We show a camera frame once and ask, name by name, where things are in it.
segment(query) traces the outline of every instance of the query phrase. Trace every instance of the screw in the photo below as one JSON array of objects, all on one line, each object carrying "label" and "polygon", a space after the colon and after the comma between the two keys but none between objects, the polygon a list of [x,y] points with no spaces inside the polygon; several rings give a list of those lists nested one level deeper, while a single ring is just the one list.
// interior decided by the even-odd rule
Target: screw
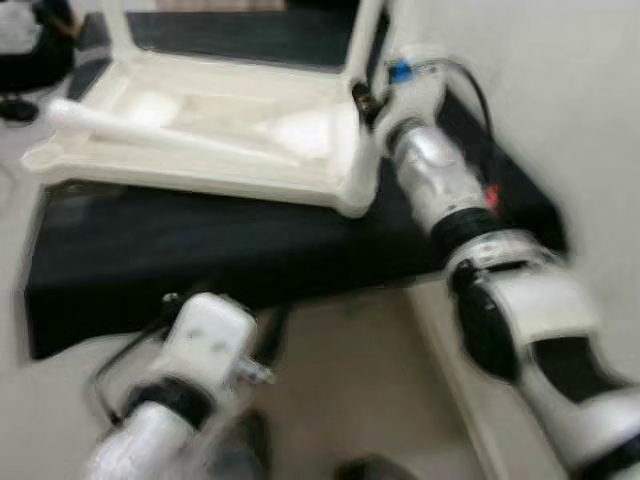
[{"label": "screw", "polygon": [[162,296],[162,302],[171,303],[171,302],[177,301],[179,298],[180,298],[180,295],[178,295],[176,292],[165,293]]},{"label": "screw", "polygon": [[197,337],[201,337],[202,336],[202,330],[198,330],[198,329],[191,330],[187,334],[187,336],[189,337],[190,340],[193,340],[194,338],[197,338]]},{"label": "screw", "polygon": [[267,367],[264,367],[249,358],[240,359],[236,367],[237,373],[250,383],[274,383],[275,375]]},{"label": "screw", "polygon": [[224,352],[227,350],[227,344],[224,342],[217,342],[214,343],[213,345],[211,345],[211,351],[213,353],[220,353],[220,352]]}]

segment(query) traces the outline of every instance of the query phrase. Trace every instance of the white plastic bag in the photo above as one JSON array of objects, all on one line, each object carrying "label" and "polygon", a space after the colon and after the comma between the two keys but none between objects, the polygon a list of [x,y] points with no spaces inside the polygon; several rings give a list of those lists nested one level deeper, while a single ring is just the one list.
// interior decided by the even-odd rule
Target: white plastic bag
[{"label": "white plastic bag", "polygon": [[41,28],[30,3],[13,0],[0,3],[0,55],[31,52],[38,43]]}]

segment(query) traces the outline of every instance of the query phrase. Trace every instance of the black table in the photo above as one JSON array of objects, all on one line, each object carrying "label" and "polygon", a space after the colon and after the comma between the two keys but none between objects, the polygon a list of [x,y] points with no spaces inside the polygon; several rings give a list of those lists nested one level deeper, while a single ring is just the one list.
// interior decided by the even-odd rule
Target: black table
[{"label": "black table", "polygon": [[[341,15],[343,27],[335,27],[335,15]],[[312,58],[311,53],[304,56],[304,49],[312,52],[319,44],[317,39],[294,41],[290,22],[295,23],[297,35],[305,32],[300,23],[304,18],[317,29],[327,22],[321,55],[331,65],[343,58],[348,40],[344,25],[350,24],[352,12],[294,9],[269,15],[216,14],[208,20],[202,14],[192,15],[191,20],[188,15],[179,17],[181,27],[176,27],[175,16],[165,14],[136,14],[131,19],[134,32],[143,33],[149,25],[170,22],[171,36],[161,35],[156,43],[170,39],[186,50],[191,36],[197,43],[194,50],[201,51],[207,37],[193,34],[196,24],[201,28],[208,21],[255,25],[277,18],[281,26],[272,25],[272,41],[245,38],[242,52],[236,42],[229,42],[233,55],[273,60],[270,55],[282,47],[278,31],[284,30],[289,36],[285,60],[294,62]],[[87,36],[95,40],[100,30],[99,18],[92,18]],[[215,36],[210,51],[228,53]],[[81,95],[104,65],[94,62],[79,70],[72,96]],[[491,145],[481,126],[450,93],[439,124],[474,168],[487,169]],[[497,149],[493,158],[491,170],[499,179],[505,220],[532,230],[550,248],[565,251],[554,204],[508,155]],[[100,186],[91,187],[95,192]],[[31,355],[42,359],[90,337],[139,330],[157,315],[164,293],[185,291],[194,284],[206,284],[211,291],[262,309],[408,283],[438,272],[442,268],[438,258],[414,224],[389,162],[381,169],[377,199],[360,220],[348,220],[326,208],[139,187],[117,195],[57,199],[45,207],[26,289]]]}]

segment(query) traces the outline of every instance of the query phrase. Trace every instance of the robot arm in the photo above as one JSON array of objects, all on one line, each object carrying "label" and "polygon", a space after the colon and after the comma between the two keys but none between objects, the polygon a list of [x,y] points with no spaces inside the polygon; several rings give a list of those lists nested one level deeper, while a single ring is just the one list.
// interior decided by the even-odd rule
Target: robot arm
[{"label": "robot arm", "polygon": [[234,400],[234,376],[260,373],[243,358],[254,331],[253,317],[221,297],[202,293],[186,301],[151,366],[154,380],[131,392],[123,424],[94,452],[85,478],[159,478]]},{"label": "robot arm", "polygon": [[603,367],[598,319],[578,282],[532,236],[500,222],[438,128],[410,118],[386,141],[416,221],[447,259],[469,357],[519,392],[575,478],[638,465],[640,388]]}]

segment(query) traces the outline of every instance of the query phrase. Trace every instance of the black cable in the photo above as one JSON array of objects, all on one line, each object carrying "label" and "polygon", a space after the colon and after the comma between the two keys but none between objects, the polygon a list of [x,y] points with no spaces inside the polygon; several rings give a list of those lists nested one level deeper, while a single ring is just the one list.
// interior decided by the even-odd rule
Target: black cable
[{"label": "black cable", "polygon": [[145,340],[151,338],[155,334],[163,333],[168,330],[170,322],[175,318],[180,309],[180,305],[181,303],[177,297],[169,298],[168,301],[165,302],[160,315],[133,340],[109,357],[89,379],[89,384],[93,387],[98,405],[114,427],[120,425],[123,419],[115,407],[113,407],[107,400],[104,388],[105,377],[113,367],[124,360]]},{"label": "black cable", "polygon": [[276,309],[253,352],[252,358],[255,362],[271,368],[279,360],[291,311],[291,305]]},{"label": "black cable", "polygon": [[489,102],[487,100],[487,96],[485,95],[482,87],[480,86],[480,82],[476,79],[475,75],[469,70],[466,65],[462,63],[456,62],[454,60],[448,58],[436,58],[433,60],[427,60],[424,62],[416,63],[412,65],[412,68],[428,68],[435,65],[444,65],[449,68],[453,68],[461,73],[471,84],[473,91],[478,98],[478,102],[480,103],[480,108],[482,109],[482,117],[484,122],[484,129],[487,134],[487,138],[493,144],[494,142],[494,129],[493,129],[493,117],[491,114],[491,109],[489,108]]},{"label": "black cable", "polygon": [[484,165],[488,166],[482,172],[483,181],[486,185],[491,188],[496,188],[499,186],[498,181],[498,169],[497,169],[497,155],[496,155],[496,146],[495,146],[495,134],[494,134],[494,126],[493,126],[493,115],[491,113],[491,108],[489,107],[489,101],[487,100],[487,96],[485,95],[482,87],[480,86],[480,82],[478,82],[477,78],[469,68],[455,60],[451,60],[449,58],[436,58],[433,60],[426,60],[424,62],[418,62],[411,66],[412,69],[421,70],[423,68],[429,68],[436,65],[444,65],[447,68],[456,70],[458,73],[462,74],[471,87],[478,98],[478,102],[480,103],[480,109],[482,110],[482,117],[484,123],[484,131],[487,136],[487,140],[489,143],[489,161],[485,162]]}]

